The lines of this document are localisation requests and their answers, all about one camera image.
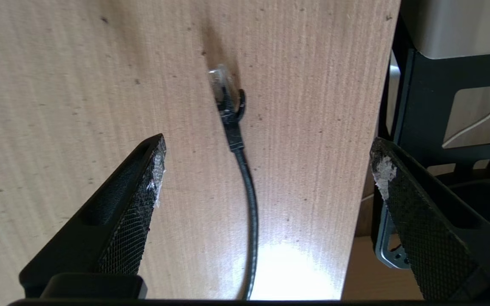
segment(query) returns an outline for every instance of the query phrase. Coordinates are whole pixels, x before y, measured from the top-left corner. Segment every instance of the bright light spot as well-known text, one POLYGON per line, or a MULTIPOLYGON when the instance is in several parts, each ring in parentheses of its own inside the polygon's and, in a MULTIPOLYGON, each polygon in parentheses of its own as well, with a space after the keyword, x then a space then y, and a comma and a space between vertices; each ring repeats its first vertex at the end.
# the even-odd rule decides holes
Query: bright light spot
POLYGON ((296 246, 259 250, 253 300, 328 300, 338 298, 332 278, 296 246))

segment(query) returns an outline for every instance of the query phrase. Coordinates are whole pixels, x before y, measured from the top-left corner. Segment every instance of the white wire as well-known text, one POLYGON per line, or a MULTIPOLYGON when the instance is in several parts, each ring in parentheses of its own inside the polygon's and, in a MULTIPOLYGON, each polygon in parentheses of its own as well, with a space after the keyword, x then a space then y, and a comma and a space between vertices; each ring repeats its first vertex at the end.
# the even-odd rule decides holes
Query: white wire
POLYGON ((370 194, 368 194, 367 196, 364 196, 364 197, 362 198, 362 200, 360 200, 360 202, 362 203, 362 202, 364 202, 365 200, 368 200, 368 199, 371 199, 371 198, 373 198, 373 193, 370 193, 370 194))
POLYGON ((460 130, 459 132, 457 132, 456 134, 451 136, 446 142, 444 142, 442 144, 442 147, 443 148, 447 147, 451 142, 453 142, 455 139, 460 137, 462 134, 468 132, 469 130, 472 130, 473 128, 478 127, 480 124, 482 124, 483 122, 486 122, 489 119, 490 119, 490 113, 488 113, 485 117, 481 118, 480 120, 476 121, 474 124, 472 124, 466 128, 463 128, 462 130, 460 130))

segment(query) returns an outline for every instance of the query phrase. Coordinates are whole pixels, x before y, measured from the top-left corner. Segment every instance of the wooden surface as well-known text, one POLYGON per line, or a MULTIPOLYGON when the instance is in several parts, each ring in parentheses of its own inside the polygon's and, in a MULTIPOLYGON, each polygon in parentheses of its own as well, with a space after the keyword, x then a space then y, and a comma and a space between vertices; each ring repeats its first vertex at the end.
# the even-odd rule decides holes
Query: wooden surface
POLYGON ((140 275, 151 298, 236 298, 243 183, 208 65, 248 95, 260 211, 253 298, 339 298, 398 0, 0 1, 0 305, 142 139, 167 172, 140 275))
POLYGON ((381 263, 369 237, 354 240, 342 300, 422 299, 411 270, 391 269, 381 263))

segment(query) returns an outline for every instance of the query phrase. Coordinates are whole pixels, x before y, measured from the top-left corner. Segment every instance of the gray panel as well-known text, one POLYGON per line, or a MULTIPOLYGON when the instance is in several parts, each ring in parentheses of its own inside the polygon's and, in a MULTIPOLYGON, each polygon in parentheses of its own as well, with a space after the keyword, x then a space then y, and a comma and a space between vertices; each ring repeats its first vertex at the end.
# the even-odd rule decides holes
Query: gray panel
POLYGON ((490 54, 490 0, 403 0, 401 14, 427 58, 490 54))

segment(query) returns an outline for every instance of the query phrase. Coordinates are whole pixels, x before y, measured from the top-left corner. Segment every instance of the black cable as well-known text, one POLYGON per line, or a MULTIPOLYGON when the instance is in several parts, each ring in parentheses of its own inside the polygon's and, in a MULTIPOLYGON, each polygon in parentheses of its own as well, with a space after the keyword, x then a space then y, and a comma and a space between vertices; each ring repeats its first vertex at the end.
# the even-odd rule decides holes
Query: black cable
POLYGON ((251 170, 247 165, 247 159, 243 149, 234 152, 243 176, 245 191, 247 192, 247 203, 249 206, 249 245, 247 255, 247 269, 245 269, 245 291, 242 300, 250 300, 253 292, 254 277, 256 275, 256 261, 258 257, 258 207, 256 205, 256 193, 254 190, 251 170))
POLYGON ((228 82, 224 81, 224 74, 222 70, 213 70, 212 85, 215 93, 220 92, 222 95, 215 95, 215 101, 217 103, 220 120, 224 126, 224 132, 226 133, 226 140, 230 146, 230 151, 236 155, 237 164, 239 170, 241 170, 241 176, 243 176, 243 183, 245 184, 245 191, 247 192, 247 203, 249 208, 249 243, 247 251, 247 268, 245 269, 245 282, 242 300, 250 300, 251 293, 253 292, 254 277, 256 275, 256 260, 258 254, 258 210, 256 206, 256 194, 254 191, 253 178, 251 177, 251 171, 247 166, 247 159, 243 153, 243 138, 241 137, 241 130, 239 129, 239 121, 245 114, 245 91, 239 89, 239 108, 235 112, 234 103, 232 97, 228 91, 228 82))

